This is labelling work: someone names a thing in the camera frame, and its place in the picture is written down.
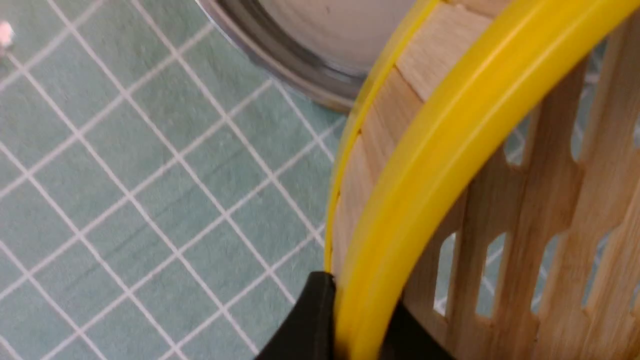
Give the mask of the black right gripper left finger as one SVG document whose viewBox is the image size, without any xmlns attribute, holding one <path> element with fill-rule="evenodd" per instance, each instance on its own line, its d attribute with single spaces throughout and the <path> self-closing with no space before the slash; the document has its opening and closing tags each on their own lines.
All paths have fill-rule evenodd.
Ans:
<svg viewBox="0 0 640 360">
<path fill-rule="evenodd" d="M 333 359 L 335 294 L 333 275 L 310 272 L 294 307 L 256 359 Z"/>
</svg>

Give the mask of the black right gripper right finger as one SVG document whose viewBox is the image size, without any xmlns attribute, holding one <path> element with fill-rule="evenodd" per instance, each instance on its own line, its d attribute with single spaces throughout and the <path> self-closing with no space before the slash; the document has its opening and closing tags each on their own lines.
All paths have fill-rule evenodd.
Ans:
<svg viewBox="0 0 640 360">
<path fill-rule="evenodd" d="M 385 335 L 386 360 L 452 360 L 402 302 L 395 307 Z"/>
</svg>

